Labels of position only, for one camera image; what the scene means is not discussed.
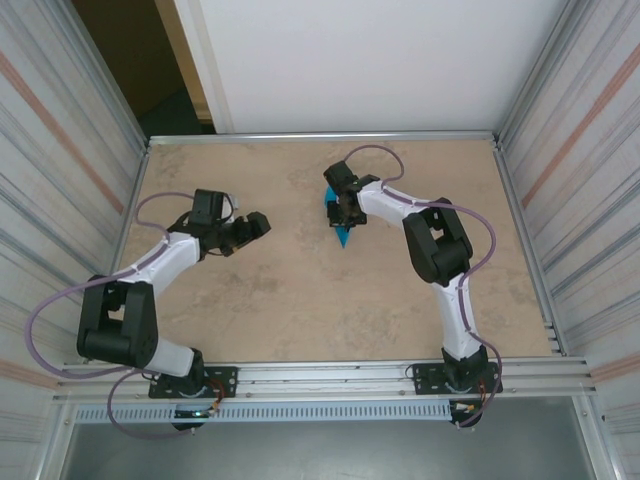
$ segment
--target blue block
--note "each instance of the blue block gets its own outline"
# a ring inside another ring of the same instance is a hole
[[[331,187],[327,187],[327,192],[324,195],[324,206],[326,207],[329,202],[335,202],[338,199],[336,193],[331,189]],[[347,242],[349,241],[349,230],[344,227],[335,227],[336,234],[338,235],[338,240],[340,240],[340,245],[342,248],[347,246]]]

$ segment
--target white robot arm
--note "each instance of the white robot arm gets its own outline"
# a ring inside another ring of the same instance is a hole
[[[386,186],[385,188],[396,196],[403,196],[411,200],[411,197],[393,188]],[[382,191],[382,182],[380,180],[364,186],[362,190],[357,193],[357,198],[362,213],[380,217],[398,228],[404,228],[402,222],[409,215],[412,213],[420,214],[420,212],[424,210],[424,207],[417,207],[413,203],[400,202],[392,196],[385,194]],[[437,282],[431,283],[438,298],[438,307],[444,329],[443,347],[447,353],[456,360],[471,357],[481,346],[480,342],[469,335],[462,321],[460,304],[458,302],[458,284],[463,274],[464,273],[459,273],[455,277],[452,277],[447,286],[443,286]],[[467,321],[471,326],[471,331],[478,333],[471,310],[469,279],[464,281],[462,289]]]
[[[226,193],[196,190],[192,210],[168,228],[168,239],[116,272],[117,280],[86,289],[78,353],[169,376],[186,395],[200,391],[202,354],[158,334],[155,300],[180,273],[207,254],[232,255],[270,230],[262,213],[234,218],[237,206],[235,198]],[[111,318],[109,312],[122,307],[122,319]]]
[[[444,380],[451,391],[469,391],[485,377],[493,378],[487,351],[477,335],[469,281],[460,280],[469,271],[471,243],[455,211],[425,207],[425,201],[384,186],[372,175],[356,176],[345,161],[324,172],[329,184],[329,225],[348,232],[367,223],[367,216],[380,217],[404,230],[411,263],[416,273],[436,292],[444,330],[442,354]],[[441,198],[436,203],[450,202]],[[437,238],[433,231],[441,232]],[[466,314],[460,309],[459,291]]]

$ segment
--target doorway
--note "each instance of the doorway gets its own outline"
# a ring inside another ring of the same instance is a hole
[[[189,52],[172,0],[72,3],[147,138],[215,133],[211,121],[196,114],[195,87],[185,85]]]

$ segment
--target cable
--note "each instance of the cable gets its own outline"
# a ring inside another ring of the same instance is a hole
[[[388,182],[395,182],[396,180],[400,180],[402,177],[404,177],[404,163],[402,163],[402,159],[400,158],[400,156],[396,152],[394,152],[389,147],[385,147],[384,145],[375,145],[373,143],[370,143],[370,144],[367,144],[367,145],[360,145],[359,147],[356,147],[353,150],[351,150],[349,153],[347,153],[347,155],[342,159],[342,161],[346,162],[347,160],[349,160],[349,158],[351,158],[351,156],[354,153],[359,152],[360,150],[365,150],[367,148],[375,148],[375,149],[378,149],[378,150],[384,150],[385,152],[389,153],[393,158],[395,158],[396,161],[398,162],[398,165],[400,165],[400,173],[398,175],[396,175],[395,177],[385,178],[382,181],[382,188],[384,188],[385,185]]]
[[[120,430],[125,435],[128,435],[133,438],[137,438],[139,440],[167,440],[169,438],[176,438],[186,435],[188,433],[193,433],[194,429],[190,428],[189,430],[180,430],[171,433],[144,433],[144,432],[136,432],[134,430],[129,430],[124,427],[121,423],[118,423],[116,417],[113,415],[113,396],[116,393],[116,389],[124,382],[127,378],[133,377],[134,375],[143,374],[143,373],[152,373],[145,372],[144,370],[133,370],[131,372],[125,373],[116,383],[113,384],[111,390],[109,391],[109,396],[107,397],[107,416],[111,421],[111,424]]]
[[[398,195],[397,193],[391,192],[388,189],[386,189],[385,186],[387,183],[400,180],[404,176],[404,171],[405,171],[404,163],[402,159],[398,156],[398,154],[396,154],[393,150],[391,150],[388,147],[385,147],[382,145],[361,145],[360,147],[357,147],[351,150],[344,158],[345,161],[349,159],[349,157],[351,157],[351,155],[353,155],[357,151],[363,150],[365,148],[377,148],[390,153],[393,156],[393,158],[396,159],[396,161],[398,162],[398,165],[400,166],[399,175],[396,175],[395,177],[385,178],[382,181],[380,188],[382,189],[382,192],[385,195],[387,195],[390,198],[393,198],[394,200],[398,200],[399,202],[405,203],[407,205],[414,205],[416,207],[424,207],[424,208],[446,208],[449,210],[456,210],[462,213],[466,213],[467,215],[472,216],[476,220],[479,220],[486,227],[487,231],[489,232],[489,236],[491,237],[491,246],[489,247],[489,251],[487,252],[487,254],[477,264],[471,267],[460,278],[460,281],[458,282],[458,304],[460,305],[460,314],[462,316],[462,323],[464,324],[464,328],[466,332],[471,336],[471,338],[475,339],[476,341],[478,341],[479,343],[481,343],[482,345],[490,349],[495,355],[496,362],[498,364],[498,374],[497,374],[498,376],[496,378],[493,388],[491,389],[491,394],[489,395],[489,398],[487,399],[487,401],[484,404],[482,404],[480,409],[475,414],[473,414],[471,417],[469,417],[465,421],[460,422],[458,424],[458,427],[464,427],[465,425],[470,424],[476,418],[482,415],[482,413],[487,409],[487,407],[491,404],[491,402],[493,402],[493,399],[495,398],[496,393],[498,393],[498,389],[500,388],[500,382],[502,380],[502,357],[500,356],[500,352],[498,352],[498,349],[494,347],[490,342],[488,342],[487,340],[483,339],[482,337],[480,337],[479,335],[471,331],[471,326],[469,325],[469,319],[467,318],[467,313],[464,307],[464,296],[463,296],[464,282],[471,276],[471,274],[473,274],[474,272],[482,268],[489,261],[489,259],[493,256],[494,252],[496,251],[496,232],[493,229],[493,226],[491,225],[491,223],[489,223],[489,220],[487,220],[482,215],[480,215],[479,213],[469,208],[461,207],[458,205],[451,205],[449,203],[428,202],[426,200],[415,201],[411,198],[403,197],[402,195]]]
[[[478,390],[480,391],[480,403],[484,403],[487,399],[487,386],[484,383],[484,380],[481,379],[480,383],[478,383]]]
[[[140,262],[140,264],[137,266],[138,269],[146,267],[151,262],[155,261],[158,257],[160,257],[160,255],[162,255],[166,251],[166,249],[168,248],[167,245],[169,243],[169,232],[167,232],[167,230],[162,225],[159,225],[157,223],[141,221],[140,218],[139,218],[140,209],[147,202],[149,202],[149,201],[151,201],[151,200],[153,200],[155,198],[168,197],[168,196],[184,197],[184,198],[189,198],[189,199],[193,200],[193,196],[189,195],[189,194],[186,194],[186,193],[182,193],[182,192],[162,192],[162,193],[156,193],[154,195],[151,195],[151,196],[145,198],[144,200],[142,200],[138,204],[138,206],[135,209],[135,212],[134,212],[134,220],[135,220],[135,222],[140,226],[149,227],[149,228],[153,228],[153,229],[159,230],[160,232],[162,232],[162,234],[164,235],[164,238],[166,240],[161,245],[161,247],[158,249],[157,252],[155,252],[153,255],[150,255],[149,258],[147,258],[146,260]],[[107,370],[101,370],[101,371],[98,371],[98,372],[90,372],[90,373],[69,373],[69,372],[65,372],[64,370],[60,370],[60,369],[54,367],[53,365],[51,365],[49,362],[47,362],[42,357],[42,355],[40,355],[40,352],[38,352],[38,350],[36,349],[35,343],[33,341],[33,325],[34,325],[36,319],[38,318],[38,315],[40,314],[40,312],[42,310],[44,310],[47,306],[51,305],[56,300],[59,300],[62,297],[69,296],[72,293],[79,292],[81,290],[85,290],[87,288],[95,287],[95,286],[98,286],[98,285],[104,285],[105,283],[110,283],[110,282],[113,282],[113,281],[116,281],[116,280],[120,280],[121,278],[128,277],[129,275],[131,275],[131,274],[133,274],[135,272],[136,272],[136,270],[131,268],[131,269],[126,270],[126,271],[114,273],[113,275],[110,275],[110,276],[107,276],[107,277],[102,277],[102,278],[98,278],[98,279],[95,279],[95,280],[90,280],[90,281],[88,281],[86,283],[81,283],[81,284],[75,285],[73,287],[65,288],[64,290],[56,293],[55,295],[52,295],[51,297],[41,301],[36,306],[36,308],[34,308],[33,311],[29,314],[29,317],[27,318],[27,321],[26,321],[25,326],[24,326],[24,342],[25,342],[25,344],[27,346],[27,350],[29,351],[29,354],[31,354],[31,356],[38,363],[38,365],[40,365],[42,368],[44,368],[49,373],[52,373],[54,375],[58,375],[59,377],[63,377],[63,378],[71,378],[73,380],[85,380],[85,379],[88,379],[88,378],[96,378],[96,377],[101,377],[103,375],[109,375],[111,373],[124,372],[126,370],[129,370],[130,367],[125,367],[125,366],[108,368]]]
[[[218,380],[217,378],[209,378],[208,382],[209,386],[211,387],[211,389],[215,392],[216,387],[218,388],[218,398],[216,399],[215,402],[213,402],[211,404],[211,408],[214,411],[218,410],[218,407],[220,406],[220,402],[222,402],[222,400],[225,397],[225,393],[224,393],[224,385],[222,384],[222,382],[220,380]]]

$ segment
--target white wall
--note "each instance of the white wall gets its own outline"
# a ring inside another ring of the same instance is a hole
[[[497,128],[564,0],[176,0],[219,132]]]

